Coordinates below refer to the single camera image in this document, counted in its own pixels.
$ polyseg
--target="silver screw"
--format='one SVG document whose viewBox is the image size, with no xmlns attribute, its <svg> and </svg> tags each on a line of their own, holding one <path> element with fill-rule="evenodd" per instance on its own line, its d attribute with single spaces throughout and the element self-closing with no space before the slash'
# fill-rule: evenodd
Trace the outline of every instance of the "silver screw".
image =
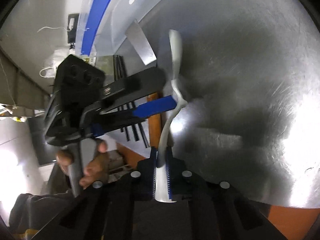
<svg viewBox="0 0 320 240">
<path fill-rule="evenodd" d="M 185 178 L 189 178 L 192 176 L 192 172 L 191 171 L 183 171 L 182 176 Z"/>
<path fill-rule="evenodd" d="M 131 177 L 133 177 L 133 178 L 138 178 L 138 177 L 140 177 L 140 176 L 141 176 L 141 173 L 138 172 L 138 171 L 133 171 L 133 172 L 131 172 Z"/>
<path fill-rule="evenodd" d="M 106 88 L 106 89 L 104 90 L 104 94 L 105 94 L 105 95 L 110 94 L 110 93 L 111 93 L 110 90 L 111 90 L 111 88 Z"/>
<path fill-rule="evenodd" d="M 102 186 L 103 186 L 103 183 L 100 180 L 97 180 L 94 183 L 92 183 L 92 187 L 94 187 L 94 188 L 100 188 Z"/>
<path fill-rule="evenodd" d="M 230 188 L 230 184 L 226 181 L 222 181 L 220 182 L 220 187 L 227 189 L 227 188 Z"/>
</svg>

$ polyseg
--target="human hand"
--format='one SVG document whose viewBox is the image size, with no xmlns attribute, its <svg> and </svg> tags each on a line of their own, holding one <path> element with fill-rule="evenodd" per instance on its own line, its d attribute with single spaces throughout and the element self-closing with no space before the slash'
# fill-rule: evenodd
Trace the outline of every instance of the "human hand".
<svg viewBox="0 0 320 240">
<path fill-rule="evenodd" d="M 99 143 L 97 156 L 84 167 L 84 177 L 80 179 L 79 184 L 86 189 L 93 182 L 100 180 L 108 181 L 109 156 L 107 153 L 108 146 L 105 141 Z M 56 153 L 57 163 L 61 170 L 68 175 L 68 166 L 73 162 L 72 154 L 66 150 L 59 150 Z"/>
</svg>

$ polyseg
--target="gray handle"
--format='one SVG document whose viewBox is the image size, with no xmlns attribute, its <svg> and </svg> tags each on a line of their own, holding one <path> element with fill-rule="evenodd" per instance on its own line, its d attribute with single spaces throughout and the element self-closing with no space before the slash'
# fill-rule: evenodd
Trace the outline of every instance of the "gray handle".
<svg viewBox="0 0 320 240">
<path fill-rule="evenodd" d="M 67 146 L 67 150 L 73 156 L 73 163 L 70 166 L 68 166 L 68 173 L 69 173 L 72 193 L 74 197 L 77 197 L 83 191 L 83 188 L 79 185 L 79 181 L 83 177 L 80 142 L 69 144 Z"/>
</svg>

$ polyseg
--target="transparent plastic container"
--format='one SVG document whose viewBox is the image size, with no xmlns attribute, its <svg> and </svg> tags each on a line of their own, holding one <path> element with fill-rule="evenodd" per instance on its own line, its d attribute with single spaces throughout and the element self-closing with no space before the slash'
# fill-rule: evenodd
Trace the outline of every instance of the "transparent plastic container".
<svg viewBox="0 0 320 240">
<path fill-rule="evenodd" d="M 133 20 L 137 19 L 139 22 L 160 1 L 83 0 L 76 34 L 76 55 L 95 57 L 115 54 L 125 40 L 125 31 Z M 94 21 L 99 24 L 95 22 L 91 29 L 88 28 L 89 23 Z"/>
</svg>

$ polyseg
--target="stainless steel tabletop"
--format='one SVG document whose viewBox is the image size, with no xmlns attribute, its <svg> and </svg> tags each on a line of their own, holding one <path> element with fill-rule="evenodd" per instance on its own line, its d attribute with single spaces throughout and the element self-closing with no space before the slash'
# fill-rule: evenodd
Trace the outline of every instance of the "stainless steel tabletop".
<svg viewBox="0 0 320 240">
<path fill-rule="evenodd" d="M 168 31 L 182 35 L 174 156 L 252 200 L 319 208 L 320 34 L 299 1 L 162 0 L 140 26 L 168 79 Z M 145 68 L 127 40 L 118 54 Z"/>
</svg>

